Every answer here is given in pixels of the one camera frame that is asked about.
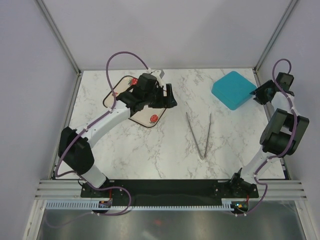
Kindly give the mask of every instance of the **metal tweezers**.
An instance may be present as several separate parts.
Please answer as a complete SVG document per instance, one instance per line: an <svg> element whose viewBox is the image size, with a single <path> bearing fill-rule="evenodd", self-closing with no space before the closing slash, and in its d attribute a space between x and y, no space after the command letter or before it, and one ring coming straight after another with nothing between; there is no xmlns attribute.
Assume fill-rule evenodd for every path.
<svg viewBox="0 0 320 240"><path fill-rule="evenodd" d="M210 113L210 115L209 115L209 128L208 128L208 135L206 136L206 144L205 144L204 157L202 156L202 154L201 154L201 152L200 152L199 145L198 145L198 143L197 143L197 140L196 140L194 131L192 130L189 115L188 115L187 112L185 113L185 115L186 115L186 120L188 121L189 128L190 128L191 133L192 133L192 136L193 136L193 140L194 140L194 142L195 142L196 149L198 150L200 159L203 160L203 159L205 159L206 156L207 156L207 149L208 149L208 142L209 142L209 134L210 134L210 127L211 127L211 113Z"/></svg>

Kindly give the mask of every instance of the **blue box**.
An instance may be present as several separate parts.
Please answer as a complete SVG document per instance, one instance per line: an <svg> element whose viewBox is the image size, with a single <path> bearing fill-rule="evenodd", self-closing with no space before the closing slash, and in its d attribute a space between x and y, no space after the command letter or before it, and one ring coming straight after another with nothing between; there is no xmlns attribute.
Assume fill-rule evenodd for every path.
<svg viewBox="0 0 320 240"><path fill-rule="evenodd" d="M236 110L252 97L250 93L256 88L242 75L232 71L216 81L211 92L229 109Z"/></svg>

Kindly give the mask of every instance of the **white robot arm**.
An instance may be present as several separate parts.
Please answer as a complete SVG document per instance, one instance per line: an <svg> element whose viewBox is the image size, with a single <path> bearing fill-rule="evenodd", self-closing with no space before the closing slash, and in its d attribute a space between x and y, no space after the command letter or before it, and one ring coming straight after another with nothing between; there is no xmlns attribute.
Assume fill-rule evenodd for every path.
<svg viewBox="0 0 320 240"><path fill-rule="evenodd" d="M272 80L269 80L251 93L256 96L254 100L262 105L271 102L275 112L261 135L259 151L240 171L240 177L247 183L255 184L255 178L259 179L272 163L279 160L277 157L272 156L281 154L288 145L291 135L294 135L291 146L281 157L292 155L308 127L309 119L298 113L294 104L294 93L289 91L293 80L294 77L292 75L283 72L280 72L276 78L276 81L287 96L279 91ZM295 132L293 132L294 116L291 114L292 111L297 116ZM263 165L262 168L255 174L261 165Z"/></svg>
<svg viewBox="0 0 320 240"><path fill-rule="evenodd" d="M177 106L171 84L166 84L166 94L164 95L164 86L161 84L162 76L163 71L160 70L154 71L152 74L143 73L137 84L130 86L116 97L116 104L113 109L107 109L95 119L76 129L66 127L60 137L59 157L62 157L68 146L77 137L78 139L67 151L63 160L92 186L100 188L108 178L95 165L91 149L101 137L117 124L143 110L145 106L150 108L173 108ZM102 117L107 111L110 111L110 113Z"/></svg>

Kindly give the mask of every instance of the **purple cable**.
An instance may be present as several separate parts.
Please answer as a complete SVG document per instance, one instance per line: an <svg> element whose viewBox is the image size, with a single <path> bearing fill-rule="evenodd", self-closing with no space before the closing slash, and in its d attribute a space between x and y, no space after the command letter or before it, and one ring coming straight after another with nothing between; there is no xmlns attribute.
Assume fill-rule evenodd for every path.
<svg viewBox="0 0 320 240"><path fill-rule="evenodd" d="M115 56L120 55L120 54L129 54L129 55L132 55L132 56L136 57L137 59L140 60L140 62L144 65L144 67L145 67L146 69L148 69L148 66L146 65L146 63L145 63L138 55L136 55L136 54L134 54L134 53L132 53L132 52L130 52L130 51L119 51L119 52L116 52L115 54L113 54L113 55L108 59L108 61L107 61L107 63L106 63L106 66L105 66L105 74L106 74L106 79L107 79L107 81L108 81L108 84L109 84L109 86L110 86L110 89L111 89L111 92L112 92L112 95L113 95L113 104L112 104L110 110L108 110L106 113L104 113L103 115L101 115L100 117L98 117L95 121L93 121L92 123L90 123L90 124L87 126L87 129L83 129L83 130L70 142L70 144L69 144L69 145L67 146L67 148L64 150L63 154L61 155L61 158L59 159L59 161L58 161L58 163L57 163L57 165L56 165L55 176L56 176L57 178L60 178L60 177L62 177L62 176L65 176L65 175L71 174L71 173L77 174L77 173L76 173L75 171L73 171L73 170L71 170L71 171L66 171L66 172L64 172L64 173L62 173L62 174L58 174L58 170L59 170L59 168L60 168L60 166L61 166L62 161L63 161L64 158L66 157L66 155L67 155L68 151L70 150L70 148L71 148L71 147L75 144L75 142L81 137L81 135L84 134L88 129L90 129L90 128L91 128L93 125L95 125L97 122L99 122L101 119L103 119L104 117L106 117L106 116L115 108L116 103L117 103L117 99L116 99L115 90L114 90L114 88L113 88L113 86L112 86L112 84L111 84L110 77L109 77L109 64L110 64L111 60L112 60ZM124 214L124 213L130 208L131 202L132 202L132 198L131 198L131 195L130 195L129 191L128 191L127 189L125 189L124 187L121 187L121 186L111 186L111 187L105 187L105 188L97 188L97 187L94 187L91 183L89 183L89 182L88 182L86 179L84 179L82 176L80 176L80 175L78 175L78 176L79 176L82 180L86 181L86 182L88 183L88 185L89 185L91 188L93 188L94 190L96 190L96 191L107 191L107 190L111 190L111 189L120 189L120 190L125 191L125 192L128 194L128 196L129 196L129 203L128 203L127 207L126 207L124 210L122 210L122 211L120 211L120 212L116 212L116 213L100 213L100 215L104 215L104 216L119 216L119 215ZM86 212L86 213L84 213L84 214L81 214L81 215L79 215L78 217L76 217L76 218L74 218L74 219L72 219L72 220L70 220L70 221L68 221L68 222L66 222L66 223L64 223L64 224L62 224L62 225L59 225L59 226L53 226L53 225L49 224L46 218L45 218L45 223L46 223L50 228L56 228L56 229L58 229L58 228L64 227L65 225L67 225L67 224L69 224L69 223L71 223L71 222L73 222L73 221L75 221L75 220L77 220L77 219L79 219L79 218L81 218L81 217L83 217L83 216L85 216L85 215L88 215L88 214L91 214L91 212Z"/></svg>
<svg viewBox="0 0 320 240"><path fill-rule="evenodd" d="M286 97L286 99L288 100L289 102L289 106L291 108L291 113L293 115L293 128L292 128L292 133L291 133L291 136L290 136L290 139L289 139L289 142L288 144L286 145L285 149L278 155L275 155L275 156L270 156L268 157L269 160L271 159L274 159L274 158L281 158L284 154L287 153L287 151L289 150L289 148L291 147L293 141L294 141L294 138L295 138L295 135L296 135L296 131L297 131L297 125L298 125L298 117L297 117L297 114L296 112L293 110L293 107L294 107L294 104L293 102L291 101L291 99L289 98L288 94L280 87L280 85L278 84L278 82L276 81L276 77L275 77L275 70L276 70L276 66L278 65L278 63L282 62L282 61L286 61L288 64L289 64L289 71L288 71L288 74L291 72L291 68L292 68L292 65L291 65L291 62L286 59L286 58L281 58L279 59L278 61L276 61L276 63L274 64L273 66L273 69L272 69L272 79L274 81L274 84L276 85L276 87L280 90L280 92ZM255 171L255 175L258 174L258 172L268 163L268 161L264 161L259 167L258 169ZM266 197L266 194L267 194L267 191L268 191L268 184L267 183L264 183L264 182L259 182L257 177L254 177L254 180L257 184L259 185L262 185L262 186L265 186L265 189L264 189L264 193L261 197L261 199L259 200L259 202L257 203L257 205L255 205L252 209L248 210L248 212L246 212L246 214L248 213L251 213L253 212L260 204L261 202L264 200L264 198Z"/></svg>

